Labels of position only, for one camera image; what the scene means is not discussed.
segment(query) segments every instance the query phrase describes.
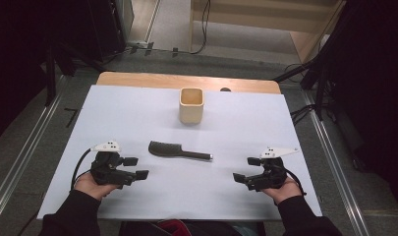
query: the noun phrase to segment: hand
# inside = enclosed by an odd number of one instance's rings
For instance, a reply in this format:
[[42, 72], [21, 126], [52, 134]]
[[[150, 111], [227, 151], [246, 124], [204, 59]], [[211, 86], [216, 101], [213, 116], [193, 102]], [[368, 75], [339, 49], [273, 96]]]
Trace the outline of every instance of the hand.
[[261, 191], [273, 198], [278, 205], [286, 199], [302, 195], [299, 185], [290, 177], [285, 179], [284, 184], [279, 189], [262, 189]]
[[103, 197], [106, 197], [108, 194], [110, 194], [110, 192], [118, 187], [119, 185], [98, 185], [94, 181], [92, 175], [90, 173], [86, 173], [77, 180], [74, 189], [101, 201]]

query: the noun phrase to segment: white table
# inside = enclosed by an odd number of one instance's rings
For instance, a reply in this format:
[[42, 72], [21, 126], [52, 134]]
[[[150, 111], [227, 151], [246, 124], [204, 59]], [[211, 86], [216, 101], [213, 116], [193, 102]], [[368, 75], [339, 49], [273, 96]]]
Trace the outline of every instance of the white table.
[[[203, 118], [195, 126], [179, 122], [178, 97], [179, 90], [173, 88], [93, 86], [38, 218], [55, 212], [67, 198], [80, 156], [114, 139], [122, 156], [139, 158], [137, 166], [119, 169], [146, 169], [149, 175], [105, 198], [99, 218], [280, 219], [272, 199], [248, 191], [233, 180], [233, 173], [260, 174], [262, 167], [249, 166], [247, 157], [258, 157], [267, 146], [300, 149], [283, 95], [206, 90]], [[214, 159], [157, 157], [147, 151], [150, 141], [182, 144], [184, 150], [212, 153]], [[94, 157], [95, 152], [85, 158], [80, 172], [89, 169]], [[302, 181], [313, 212], [321, 215], [303, 153], [283, 160]]]

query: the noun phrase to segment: person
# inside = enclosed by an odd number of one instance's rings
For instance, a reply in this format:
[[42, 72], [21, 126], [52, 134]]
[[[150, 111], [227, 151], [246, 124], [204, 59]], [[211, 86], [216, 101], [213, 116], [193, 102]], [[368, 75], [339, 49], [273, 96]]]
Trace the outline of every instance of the person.
[[[39, 235], [100, 235], [100, 228], [97, 224], [98, 208], [101, 200], [118, 187], [116, 185], [97, 185], [91, 174], [82, 175], [76, 182], [75, 189], [70, 192], [70, 195], [57, 212], [44, 215]], [[278, 205], [285, 227], [284, 236], [341, 235], [337, 227], [327, 217], [313, 214], [313, 211], [302, 196], [298, 184], [290, 177], [287, 177], [280, 189], [263, 189], [261, 191], [273, 198]], [[134, 227], [127, 226], [122, 232], [130, 232], [132, 229]], [[229, 231], [229, 229], [223, 230], [229, 233], [218, 235], [238, 235]], [[202, 235], [187, 231], [194, 236]]]

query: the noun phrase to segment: wooden edge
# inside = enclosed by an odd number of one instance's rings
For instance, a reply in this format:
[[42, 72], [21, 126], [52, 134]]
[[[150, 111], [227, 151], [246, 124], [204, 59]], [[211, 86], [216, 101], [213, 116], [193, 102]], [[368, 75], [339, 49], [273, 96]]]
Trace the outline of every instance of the wooden edge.
[[230, 79], [214, 77], [179, 76], [150, 73], [101, 73], [97, 85], [99, 86], [129, 86], [142, 88], [200, 88], [204, 90], [258, 92], [281, 94], [279, 85], [274, 81], [259, 81], [247, 79]]

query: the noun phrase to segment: gray floor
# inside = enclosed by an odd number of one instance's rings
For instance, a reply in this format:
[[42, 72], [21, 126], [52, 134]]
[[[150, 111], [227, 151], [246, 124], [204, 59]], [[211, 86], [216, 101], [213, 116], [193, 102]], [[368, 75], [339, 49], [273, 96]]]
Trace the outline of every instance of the gray floor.
[[[162, 0], [162, 4], [166, 2], [171, 3], [171, 1]], [[161, 40], [157, 37], [160, 34], [163, 35], [163, 32], [158, 33], [157, 31], [157, 29], [162, 30], [162, 27], [157, 26], [161, 21], [164, 20], [160, 20], [158, 15], [151, 36], [151, 39], [155, 40], [155, 45], [159, 46], [159, 43], [161, 43], [163, 49], [167, 49], [164, 48], [165, 45], [171, 46], [170, 48], [179, 46], [180, 44], [175, 43], [176, 40], [168, 42], [168, 40]], [[248, 49], [241, 50], [240, 53], [230, 53], [228, 46], [223, 48], [223, 45], [244, 48], [248, 45], [248, 39], [235, 39], [235, 42], [221, 43], [217, 46], [211, 44], [212, 36], [210, 36], [210, 44], [206, 47], [204, 55], [180, 54], [173, 58], [171, 53], [152, 52], [151, 55], [144, 56], [144, 52], [140, 50], [135, 54], [126, 53], [120, 55], [106, 67], [111, 71], [119, 72], [149, 72], [269, 80], [281, 75], [284, 69], [289, 64], [296, 63], [298, 58], [294, 48], [290, 47], [290, 38], [287, 33], [273, 31], [271, 38], [275, 38], [278, 35], [284, 39], [267, 40], [267, 44], [271, 43], [270, 46], [266, 46], [268, 52], [259, 55], [263, 57], [263, 60], [257, 59], [255, 54]], [[278, 52], [272, 50], [275, 53], [269, 53], [269, 48], [275, 48]], [[44, 193], [49, 186], [73, 130], [75, 121], [71, 127], [66, 127], [70, 122], [72, 113], [66, 111], [65, 108], [80, 109], [83, 106], [89, 87], [95, 84], [97, 78], [98, 74], [91, 68], [81, 68], [74, 77], [64, 79], [68, 82], [67, 87], [64, 89], [55, 113], [35, 147], [15, 191], [0, 215], [0, 235], [16, 235], [40, 207]], [[292, 80], [298, 81], [300, 78], [301, 76], [298, 75]], [[290, 111], [306, 105], [298, 84], [292, 81], [285, 81], [280, 84], [280, 87], [286, 97]], [[45, 91], [42, 91], [40, 95], [29, 103], [24, 112], [1, 137], [0, 186], [42, 113], [44, 99]], [[357, 203], [362, 210], [370, 235], [398, 235], [398, 206], [391, 196], [387, 184], [373, 173], [360, 173], [354, 170], [350, 151], [342, 139], [337, 126], [327, 116], [324, 117], [324, 124], [327, 127], [344, 174], [349, 180]], [[323, 214], [330, 217], [344, 235], [355, 235], [353, 225], [345, 209], [310, 116], [307, 116], [296, 126], [296, 131]], [[117, 235], [119, 222], [100, 220], [100, 226], [102, 235]], [[41, 222], [33, 220], [24, 235], [36, 235], [40, 227]], [[268, 235], [271, 236], [282, 235], [283, 232], [282, 224], [279, 221], [265, 222], [265, 229]]]

